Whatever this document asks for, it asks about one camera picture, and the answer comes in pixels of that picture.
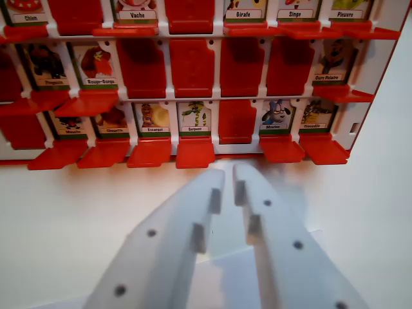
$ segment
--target screw hole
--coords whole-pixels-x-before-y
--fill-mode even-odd
[[[153,237],[153,236],[155,236],[156,234],[157,234],[157,231],[156,231],[156,230],[151,229],[151,230],[148,230],[148,231],[147,231],[147,235],[148,235],[149,237]]]
[[[126,293],[126,287],[124,285],[118,285],[115,288],[115,295],[117,297],[123,296]]]
[[[297,240],[297,241],[294,242],[294,247],[297,250],[301,250],[303,248],[303,244],[299,240]]]

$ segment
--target character card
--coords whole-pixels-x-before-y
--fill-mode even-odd
[[[228,23],[262,23],[266,19],[267,0],[225,0]]]
[[[111,54],[97,42],[67,43],[82,89],[117,89]]]
[[[0,0],[6,23],[10,26],[47,24],[40,0]]]
[[[324,40],[313,85],[343,85],[348,82],[357,49],[352,39]]]
[[[306,106],[299,133],[330,131],[338,107],[328,100],[313,100]]]
[[[27,76],[36,90],[67,90],[69,81],[53,44],[16,45]]]
[[[107,113],[101,113],[91,118],[91,123],[99,138],[129,137],[126,116],[124,112],[116,106],[113,106]]]
[[[139,137],[170,136],[169,111],[159,103],[135,103]]]
[[[279,0],[278,21],[316,21],[321,0]]]
[[[364,21],[369,18],[373,0],[333,0],[331,21]]]
[[[211,135],[212,111],[203,101],[178,103],[178,115],[180,136]]]
[[[264,101],[260,135],[289,134],[295,115],[290,100]]]
[[[119,24],[157,23],[157,0],[110,0]]]

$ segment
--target cartoon animal picture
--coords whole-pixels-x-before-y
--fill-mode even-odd
[[[127,127],[124,112],[115,106],[107,113],[100,114],[100,120],[97,125],[102,127]]]
[[[185,116],[190,115],[191,113],[195,114],[195,119],[194,119],[194,126],[198,127],[199,126],[199,117],[200,117],[200,113],[201,110],[203,109],[204,105],[202,101],[193,101],[191,103],[189,103],[189,107],[191,108],[188,111],[184,111],[182,112],[182,116],[183,116],[183,121],[185,119]],[[203,116],[201,117],[203,119],[203,127],[206,126],[206,113],[203,112]]]
[[[59,54],[53,53],[46,45],[30,44],[27,49],[30,61],[34,65],[34,73],[49,73],[53,79],[66,77]]]
[[[80,67],[89,79],[95,79],[98,73],[111,75],[111,55],[100,46],[89,48],[82,59]]]
[[[281,123],[285,121],[286,115],[290,115],[290,110],[283,107],[283,100],[270,101],[269,106],[269,111],[262,117],[263,124]]]
[[[332,110],[322,108],[322,101],[311,101],[304,109],[302,124],[315,124],[320,114],[330,114]]]

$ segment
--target animal character card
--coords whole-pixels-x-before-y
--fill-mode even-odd
[[[338,107],[328,100],[313,100],[304,109],[299,133],[330,131]]]
[[[266,19],[267,0],[225,0],[228,23],[262,23]]]
[[[357,49],[352,39],[324,40],[313,85],[343,85],[348,82]]]
[[[315,21],[321,0],[279,0],[278,21]]]
[[[110,0],[113,17],[119,24],[157,23],[157,0]]]
[[[91,119],[99,138],[128,138],[129,130],[124,112],[113,106],[107,113],[101,113]]]
[[[289,134],[295,116],[290,100],[264,101],[260,135]]]
[[[0,6],[10,26],[47,24],[40,0],[0,0]]]
[[[82,89],[117,89],[111,54],[97,42],[67,43]]]
[[[72,140],[87,138],[81,118],[79,117],[56,117],[54,111],[45,111],[47,123],[57,140]]]
[[[69,81],[53,44],[16,45],[27,76],[36,90],[67,90]]]
[[[169,111],[159,103],[134,104],[139,137],[170,136]]]
[[[369,18],[373,0],[333,0],[331,21],[364,21]]]
[[[180,136],[211,135],[212,112],[203,101],[178,103],[178,115]]]

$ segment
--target white table surface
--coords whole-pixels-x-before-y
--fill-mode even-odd
[[[255,165],[371,308],[412,304],[412,15],[346,165]],[[211,167],[227,171],[231,160]],[[0,308],[91,292],[125,235],[201,169],[0,169]],[[215,258],[245,248],[230,190],[212,223]]]

